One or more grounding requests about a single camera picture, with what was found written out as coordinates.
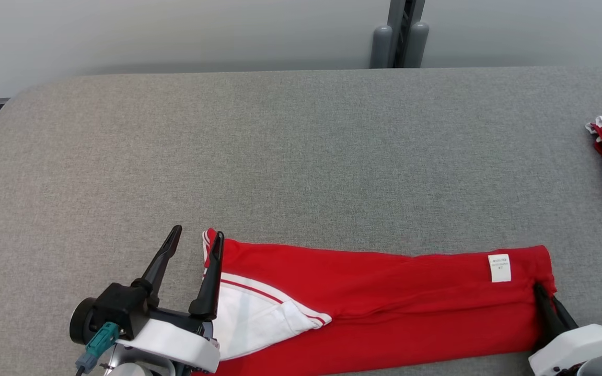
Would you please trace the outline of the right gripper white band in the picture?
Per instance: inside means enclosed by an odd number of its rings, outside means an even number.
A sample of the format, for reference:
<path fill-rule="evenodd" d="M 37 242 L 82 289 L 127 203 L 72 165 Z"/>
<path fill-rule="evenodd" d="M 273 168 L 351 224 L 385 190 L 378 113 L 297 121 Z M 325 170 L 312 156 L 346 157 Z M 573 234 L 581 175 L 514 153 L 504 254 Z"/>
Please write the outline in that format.
<path fill-rule="evenodd" d="M 602 325 L 578 327 L 562 302 L 540 283 L 535 284 L 540 324 L 539 343 L 549 343 L 528 357 L 535 375 L 557 375 L 602 356 Z"/>

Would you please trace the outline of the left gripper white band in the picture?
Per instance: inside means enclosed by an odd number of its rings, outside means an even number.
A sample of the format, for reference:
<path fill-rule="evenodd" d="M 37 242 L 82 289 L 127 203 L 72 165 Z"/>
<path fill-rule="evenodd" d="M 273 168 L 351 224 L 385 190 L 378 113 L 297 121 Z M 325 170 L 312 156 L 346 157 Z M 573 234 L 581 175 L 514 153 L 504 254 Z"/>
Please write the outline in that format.
<path fill-rule="evenodd" d="M 174 226 L 146 271 L 132 282 L 134 288 L 147 293 L 146 302 L 151 307 L 159 305 L 159 289 L 181 234 L 182 226 Z M 133 340 L 119 340 L 119 373 L 154 373 L 155 368 L 167 373 L 217 371 L 221 356 L 211 321 L 216 319 L 219 305 L 224 241 L 224 233 L 217 232 L 207 252 L 208 267 L 198 297 L 189 306 L 191 317 L 207 321 L 199 323 L 199 333 L 150 318 Z"/>

